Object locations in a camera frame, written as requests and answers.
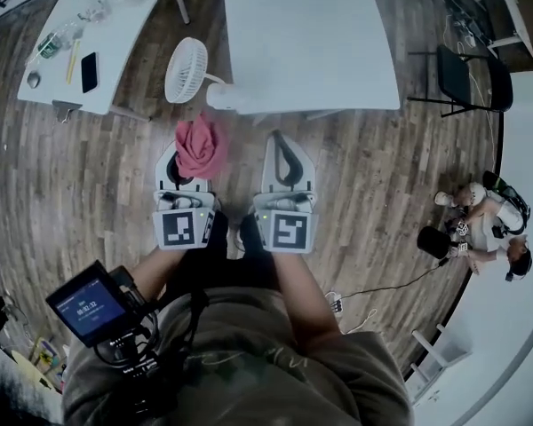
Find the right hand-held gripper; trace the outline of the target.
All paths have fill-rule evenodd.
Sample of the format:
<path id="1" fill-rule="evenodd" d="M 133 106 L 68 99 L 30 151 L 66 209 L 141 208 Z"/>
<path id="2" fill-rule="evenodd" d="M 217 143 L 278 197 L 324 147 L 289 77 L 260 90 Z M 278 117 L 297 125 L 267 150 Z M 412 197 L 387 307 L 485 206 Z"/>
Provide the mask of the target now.
<path id="1" fill-rule="evenodd" d="M 318 216 L 314 163 L 302 147 L 279 130 L 266 141 L 260 194 L 253 198 L 254 217 L 263 249 L 309 254 Z"/>

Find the white standing desk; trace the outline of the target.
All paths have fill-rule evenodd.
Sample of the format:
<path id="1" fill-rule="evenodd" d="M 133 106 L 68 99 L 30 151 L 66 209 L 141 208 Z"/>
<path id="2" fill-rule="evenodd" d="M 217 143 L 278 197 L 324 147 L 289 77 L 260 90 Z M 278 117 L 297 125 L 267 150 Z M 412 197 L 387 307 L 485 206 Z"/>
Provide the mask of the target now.
<path id="1" fill-rule="evenodd" d="M 473 0 L 473 1 L 485 12 L 487 11 L 487 8 L 482 3 L 482 1 L 484 0 Z M 503 0 L 503 1 L 505 3 L 505 7 L 507 11 L 509 12 L 511 21 L 513 23 L 513 34 L 505 38 L 500 38 L 500 39 L 489 41 L 487 44 L 487 49 L 492 55 L 494 55 L 495 57 L 498 57 L 496 49 L 509 46 L 509 45 L 513 45 L 513 44 L 522 44 L 526 48 L 527 52 L 529 53 L 529 56 L 533 59 L 533 46 L 532 46 L 532 43 L 529 37 L 527 26 L 525 24 L 525 20 L 521 15 L 521 11 L 519 8 L 519 1 L 518 0 Z"/>

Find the white table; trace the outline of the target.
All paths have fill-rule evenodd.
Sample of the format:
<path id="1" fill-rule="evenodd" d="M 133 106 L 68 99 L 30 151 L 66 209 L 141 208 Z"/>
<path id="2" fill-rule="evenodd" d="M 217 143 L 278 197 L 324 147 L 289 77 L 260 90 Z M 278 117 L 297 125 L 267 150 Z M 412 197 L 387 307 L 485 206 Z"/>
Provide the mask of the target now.
<path id="1" fill-rule="evenodd" d="M 397 110 L 376 0 L 224 0 L 238 114 Z"/>
<path id="2" fill-rule="evenodd" d="M 87 0 L 58 0 L 44 23 L 31 50 L 20 80 L 17 97 L 20 100 L 52 105 L 54 99 L 82 104 L 79 111 L 93 114 L 118 114 L 143 122 L 149 116 L 139 114 L 115 104 L 114 99 L 123 71 L 150 13 L 158 0 L 108 0 L 112 14 L 100 23 L 88 23 L 77 14 L 87 5 Z M 184 0 L 176 0 L 184 23 L 190 22 Z M 38 44 L 50 33 L 57 33 L 63 42 L 59 53 L 51 59 L 37 54 Z M 66 75 L 72 44 L 81 40 L 72 83 L 66 84 Z M 82 93 L 81 59 L 98 53 L 99 86 Z M 35 89 L 27 84 L 28 73 L 36 70 L 41 82 Z"/>

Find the black folding chair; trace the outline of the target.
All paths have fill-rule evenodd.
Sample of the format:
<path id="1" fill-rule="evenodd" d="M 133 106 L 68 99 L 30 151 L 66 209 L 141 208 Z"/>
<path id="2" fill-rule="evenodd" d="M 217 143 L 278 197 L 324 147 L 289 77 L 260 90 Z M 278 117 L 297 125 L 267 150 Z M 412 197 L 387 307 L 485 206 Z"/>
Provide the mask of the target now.
<path id="1" fill-rule="evenodd" d="M 477 55 L 456 53 L 444 44 L 437 46 L 435 51 L 413 51 L 410 56 L 426 58 L 425 96 L 423 98 L 407 97 L 411 102 L 450 105 L 450 111 L 442 113 L 446 118 L 475 110 L 503 114 L 513 104 L 513 85 L 507 66 L 493 55 Z M 437 85 L 440 92 L 448 99 L 431 99 L 428 97 L 428 59 L 435 57 Z M 477 105 L 472 98 L 472 79 L 468 63 L 472 60 L 483 61 L 489 72 L 491 99 L 488 105 Z"/>

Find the person's right forearm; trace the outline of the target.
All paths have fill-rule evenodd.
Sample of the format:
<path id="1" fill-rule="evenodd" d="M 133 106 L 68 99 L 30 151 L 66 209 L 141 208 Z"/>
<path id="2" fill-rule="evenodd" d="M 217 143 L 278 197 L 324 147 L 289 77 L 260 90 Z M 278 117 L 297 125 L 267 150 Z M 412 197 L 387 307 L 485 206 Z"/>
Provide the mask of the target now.
<path id="1" fill-rule="evenodd" d="M 300 254 L 273 253 L 274 267 L 298 346 L 311 351 L 341 335 L 338 322 Z"/>

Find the pink cloth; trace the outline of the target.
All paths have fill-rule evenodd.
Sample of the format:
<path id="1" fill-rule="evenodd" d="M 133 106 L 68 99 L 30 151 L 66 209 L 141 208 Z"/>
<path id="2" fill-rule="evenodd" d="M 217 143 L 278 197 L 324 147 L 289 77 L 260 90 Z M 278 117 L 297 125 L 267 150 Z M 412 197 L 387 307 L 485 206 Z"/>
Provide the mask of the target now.
<path id="1" fill-rule="evenodd" d="M 183 178 L 214 179 L 227 162 L 226 130 L 208 111 L 180 121 L 175 130 L 177 166 Z"/>

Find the black chest monitor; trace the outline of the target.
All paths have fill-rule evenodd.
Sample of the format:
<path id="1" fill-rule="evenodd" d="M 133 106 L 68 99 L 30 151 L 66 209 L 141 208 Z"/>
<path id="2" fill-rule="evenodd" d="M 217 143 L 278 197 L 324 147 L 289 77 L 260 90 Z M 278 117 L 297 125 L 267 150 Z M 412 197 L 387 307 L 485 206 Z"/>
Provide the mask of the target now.
<path id="1" fill-rule="evenodd" d="M 119 335 L 133 322 L 124 293 L 99 261 L 48 295 L 46 303 L 87 348 Z"/>

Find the person's olive shirt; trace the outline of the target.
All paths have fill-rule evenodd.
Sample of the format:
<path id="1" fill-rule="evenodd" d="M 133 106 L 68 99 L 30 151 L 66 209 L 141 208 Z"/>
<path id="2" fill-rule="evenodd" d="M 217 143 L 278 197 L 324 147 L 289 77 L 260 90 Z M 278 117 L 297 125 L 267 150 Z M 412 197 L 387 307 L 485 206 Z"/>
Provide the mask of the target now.
<path id="1" fill-rule="evenodd" d="M 66 426 L 414 426 L 402 375 L 380 335 L 301 350 L 279 293 L 212 288 L 183 370 L 140 383 L 72 342 Z"/>

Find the yellow wooden toy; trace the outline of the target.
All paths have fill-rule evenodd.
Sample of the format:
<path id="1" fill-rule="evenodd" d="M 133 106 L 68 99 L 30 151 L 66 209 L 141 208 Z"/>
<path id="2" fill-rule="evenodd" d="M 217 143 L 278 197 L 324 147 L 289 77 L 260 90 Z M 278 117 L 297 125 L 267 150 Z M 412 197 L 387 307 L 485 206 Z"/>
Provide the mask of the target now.
<path id="1" fill-rule="evenodd" d="M 22 374 L 24 374 L 31 382 L 52 390 L 53 385 L 44 377 L 44 375 L 22 354 L 17 351 L 12 351 L 12 358 L 18 365 Z"/>

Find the black smartphone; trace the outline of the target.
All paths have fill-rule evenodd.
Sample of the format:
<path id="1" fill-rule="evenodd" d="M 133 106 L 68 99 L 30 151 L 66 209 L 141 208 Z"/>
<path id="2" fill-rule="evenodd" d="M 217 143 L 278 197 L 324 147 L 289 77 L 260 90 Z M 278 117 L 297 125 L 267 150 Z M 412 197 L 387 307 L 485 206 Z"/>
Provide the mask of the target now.
<path id="1" fill-rule="evenodd" d="M 81 59 L 82 93 L 86 94 L 99 86 L 98 53 L 92 52 Z"/>

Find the clear plastic cup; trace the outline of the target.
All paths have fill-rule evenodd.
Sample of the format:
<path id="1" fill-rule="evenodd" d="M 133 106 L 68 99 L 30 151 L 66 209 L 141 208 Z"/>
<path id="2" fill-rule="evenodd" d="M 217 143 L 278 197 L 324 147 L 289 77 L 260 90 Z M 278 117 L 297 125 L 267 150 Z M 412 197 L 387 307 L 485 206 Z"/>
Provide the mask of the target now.
<path id="1" fill-rule="evenodd" d="M 88 23 L 100 23 L 108 20 L 112 14 L 108 0 L 87 0 L 87 5 L 77 14 L 78 19 Z"/>

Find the grey table clamp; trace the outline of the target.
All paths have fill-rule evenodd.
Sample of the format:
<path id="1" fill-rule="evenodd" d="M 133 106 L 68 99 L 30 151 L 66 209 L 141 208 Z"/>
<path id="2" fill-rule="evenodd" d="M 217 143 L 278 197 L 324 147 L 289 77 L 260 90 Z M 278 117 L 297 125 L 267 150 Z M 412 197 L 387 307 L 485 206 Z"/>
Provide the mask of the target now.
<path id="1" fill-rule="evenodd" d="M 71 115 L 82 108 L 82 104 L 61 101 L 54 99 L 52 106 L 56 112 L 56 119 L 59 123 L 68 123 L 71 119 Z"/>

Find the yellow pencil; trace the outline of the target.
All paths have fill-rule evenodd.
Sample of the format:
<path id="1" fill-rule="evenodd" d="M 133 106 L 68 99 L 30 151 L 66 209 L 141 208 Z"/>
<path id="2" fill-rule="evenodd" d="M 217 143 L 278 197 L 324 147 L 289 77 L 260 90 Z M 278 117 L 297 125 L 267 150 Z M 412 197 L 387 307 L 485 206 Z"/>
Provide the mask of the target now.
<path id="1" fill-rule="evenodd" d="M 73 44 L 72 44 L 70 57 L 69 57 L 69 63 L 68 63 L 68 71 L 67 71 L 67 75 L 66 75 L 66 84 L 67 85 L 70 85 L 72 83 L 72 77 L 73 77 L 74 69 L 75 69 L 75 66 L 76 66 L 76 61 L 77 61 L 77 57 L 78 57 L 80 44 L 81 44 L 81 40 L 80 39 L 76 39 L 73 42 Z"/>

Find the person's left forearm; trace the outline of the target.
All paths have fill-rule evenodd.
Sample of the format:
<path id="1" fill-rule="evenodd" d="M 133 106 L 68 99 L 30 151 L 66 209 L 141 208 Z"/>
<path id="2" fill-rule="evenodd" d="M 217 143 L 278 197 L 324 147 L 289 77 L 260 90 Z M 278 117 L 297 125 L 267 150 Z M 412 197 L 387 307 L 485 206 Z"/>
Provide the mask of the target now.
<path id="1" fill-rule="evenodd" d="M 131 277 L 146 302 L 155 301 L 187 252 L 155 248 L 131 269 Z"/>

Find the white wooden shelf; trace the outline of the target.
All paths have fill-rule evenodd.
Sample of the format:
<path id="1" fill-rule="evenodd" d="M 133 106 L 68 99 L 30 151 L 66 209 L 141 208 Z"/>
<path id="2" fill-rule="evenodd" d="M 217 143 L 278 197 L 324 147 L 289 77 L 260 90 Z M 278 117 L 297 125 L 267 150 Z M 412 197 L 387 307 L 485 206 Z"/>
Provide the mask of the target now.
<path id="1" fill-rule="evenodd" d="M 411 332 L 413 340 L 422 351 L 421 358 L 410 363 L 410 374 L 405 385 L 411 404 L 418 406 L 423 398 L 434 398 L 434 386 L 452 371 L 452 368 L 472 354 L 472 337 L 468 327 L 436 325 L 434 342 L 418 330 Z"/>

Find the black bucket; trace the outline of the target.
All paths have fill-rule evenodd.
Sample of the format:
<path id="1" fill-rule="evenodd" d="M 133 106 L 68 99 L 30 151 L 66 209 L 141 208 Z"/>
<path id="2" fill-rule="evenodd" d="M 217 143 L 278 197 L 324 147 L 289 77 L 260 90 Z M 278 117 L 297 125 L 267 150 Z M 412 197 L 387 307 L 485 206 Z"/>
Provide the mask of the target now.
<path id="1" fill-rule="evenodd" d="M 422 228 L 417 237 L 417 246 L 428 255 L 442 260 L 449 254 L 452 239 L 446 233 L 432 227 Z"/>

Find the small white desk fan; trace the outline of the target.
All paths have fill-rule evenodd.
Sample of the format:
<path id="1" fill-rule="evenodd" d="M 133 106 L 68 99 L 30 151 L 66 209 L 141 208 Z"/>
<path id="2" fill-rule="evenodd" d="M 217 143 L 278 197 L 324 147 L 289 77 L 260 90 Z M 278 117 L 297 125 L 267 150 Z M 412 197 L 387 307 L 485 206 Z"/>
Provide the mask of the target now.
<path id="1" fill-rule="evenodd" d="M 207 72 L 208 50 L 193 37 L 182 39 L 176 46 L 164 77 L 164 95 L 172 104 L 186 104 L 209 82 L 205 98 L 207 105 L 217 110 L 242 112 L 249 102 L 244 90 Z"/>

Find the white power strip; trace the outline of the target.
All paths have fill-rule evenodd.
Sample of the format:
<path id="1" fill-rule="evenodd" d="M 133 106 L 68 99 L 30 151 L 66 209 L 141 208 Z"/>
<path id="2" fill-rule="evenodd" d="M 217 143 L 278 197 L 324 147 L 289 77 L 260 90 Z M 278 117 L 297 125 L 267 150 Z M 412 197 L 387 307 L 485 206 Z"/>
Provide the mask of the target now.
<path id="1" fill-rule="evenodd" d="M 341 317 L 344 310 L 342 295 L 338 292 L 330 291 L 325 295 L 325 298 L 330 304 L 330 308 L 334 315 L 336 317 Z"/>

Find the person's black trousers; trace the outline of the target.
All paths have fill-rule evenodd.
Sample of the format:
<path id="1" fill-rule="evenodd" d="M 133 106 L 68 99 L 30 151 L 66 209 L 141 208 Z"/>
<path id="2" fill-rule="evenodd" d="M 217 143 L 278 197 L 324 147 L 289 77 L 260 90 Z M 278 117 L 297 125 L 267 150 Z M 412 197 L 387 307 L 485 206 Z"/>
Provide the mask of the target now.
<path id="1" fill-rule="evenodd" d="M 259 228 L 253 214 L 239 225 L 244 254 L 239 259 L 227 258 L 228 218 L 218 211 L 211 229 L 208 246 L 200 261 L 210 287 L 264 288 L 279 290 L 274 259 L 263 248 Z"/>

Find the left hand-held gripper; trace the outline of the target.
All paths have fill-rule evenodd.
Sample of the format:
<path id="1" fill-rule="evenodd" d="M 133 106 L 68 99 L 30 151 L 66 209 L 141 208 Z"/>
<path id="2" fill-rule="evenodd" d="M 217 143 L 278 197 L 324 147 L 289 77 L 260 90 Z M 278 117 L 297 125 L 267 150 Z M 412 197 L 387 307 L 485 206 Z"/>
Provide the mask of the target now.
<path id="1" fill-rule="evenodd" d="M 211 237 L 216 197 L 210 180 L 179 174 L 177 155 L 172 141 L 155 165 L 155 237 L 162 250 L 203 249 Z"/>

